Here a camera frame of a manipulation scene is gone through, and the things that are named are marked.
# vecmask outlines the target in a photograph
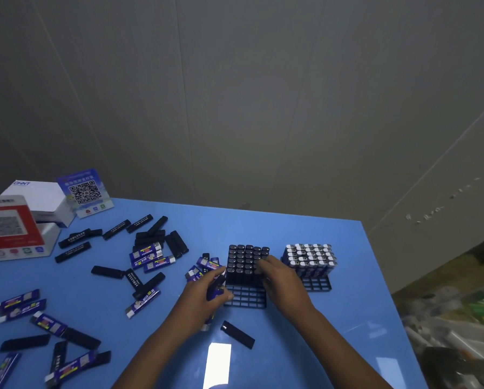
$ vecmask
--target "forearm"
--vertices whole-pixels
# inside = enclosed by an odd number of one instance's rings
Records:
[[[315,308],[291,320],[336,389],[391,389]]]
[[[168,322],[148,337],[111,389],[153,388],[163,367],[186,340]]]

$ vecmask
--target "left hand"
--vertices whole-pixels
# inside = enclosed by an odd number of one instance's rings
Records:
[[[233,294],[226,287],[222,287],[223,294],[213,300],[206,300],[208,286],[225,270],[225,267],[221,267],[207,272],[198,281],[189,281],[163,325],[168,325],[172,330],[184,336],[183,340],[197,333],[217,308],[233,299]]]

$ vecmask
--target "gray wall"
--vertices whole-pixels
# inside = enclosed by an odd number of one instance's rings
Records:
[[[95,167],[358,219],[384,271],[384,216],[483,112],[484,0],[0,0],[0,191]]]

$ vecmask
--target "black grid rack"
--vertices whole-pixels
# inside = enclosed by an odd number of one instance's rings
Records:
[[[307,292],[329,292],[332,290],[332,285],[328,276],[313,278],[302,278],[303,286]]]
[[[254,285],[226,284],[235,297],[224,303],[225,306],[246,308],[267,308],[265,289]]]

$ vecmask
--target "blue table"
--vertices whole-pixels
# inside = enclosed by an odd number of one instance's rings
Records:
[[[106,231],[125,219],[135,222],[150,213],[155,219],[167,216],[166,231],[178,230],[189,248],[175,264],[163,268],[166,279],[161,295],[131,320],[125,315],[134,301],[127,279],[96,276],[90,269],[101,265],[126,270],[134,233],[122,231],[109,241],[93,238],[90,250],[61,264],[53,259],[60,253],[58,248],[51,257],[0,262],[0,301],[40,288],[48,299],[46,313],[100,339],[100,351],[112,351],[109,365],[81,373],[64,388],[109,388],[164,320],[185,286],[185,272],[202,253],[218,256],[226,264],[230,244],[268,246],[272,255],[280,257],[287,243],[332,244],[339,262],[330,275],[333,290],[311,293],[314,305],[395,389],[427,387],[360,222],[123,199],[114,203],[114,209],[75,219],[69,229],[62,230],[59,240],[85,228]],[[137,274],[142,281],[155,275],[144,274],[142,269]],[[253,349],[220,331],[223,320],[255,338]],[[0,345],[11,338],[44,333],[28,318],[21,318],[0,324]],[[47,347],[23,351],[6,386],[43,387],[56,341],[53,337]],[[223,387],[330,387],[313,353],[271,301],[265,310],[220,308],[210,331],[195,335],[175,354],[159,387],[202,388],[211,342],[232,344],[229,384]],[[69,344],[67,360],[85,352]],[[0,354],[0,363],[4,356]]]

